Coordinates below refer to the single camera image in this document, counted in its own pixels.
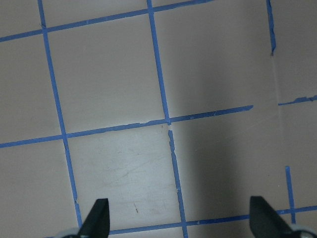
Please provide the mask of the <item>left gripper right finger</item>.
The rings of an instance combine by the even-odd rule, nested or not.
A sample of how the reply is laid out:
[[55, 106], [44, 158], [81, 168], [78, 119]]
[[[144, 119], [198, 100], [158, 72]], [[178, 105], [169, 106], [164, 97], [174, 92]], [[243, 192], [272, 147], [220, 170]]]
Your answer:
[[249, 226], [254, 236], [289, 236], [290, 226], [262, 196], [251, 196]]

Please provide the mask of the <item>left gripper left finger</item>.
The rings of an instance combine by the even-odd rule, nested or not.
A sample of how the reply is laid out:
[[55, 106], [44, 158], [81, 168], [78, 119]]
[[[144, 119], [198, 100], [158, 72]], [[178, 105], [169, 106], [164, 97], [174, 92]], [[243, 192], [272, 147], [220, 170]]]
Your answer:
[[79, 236], [108, 236], [110, 231], [109, 202], [97, 199], [80, 228]]

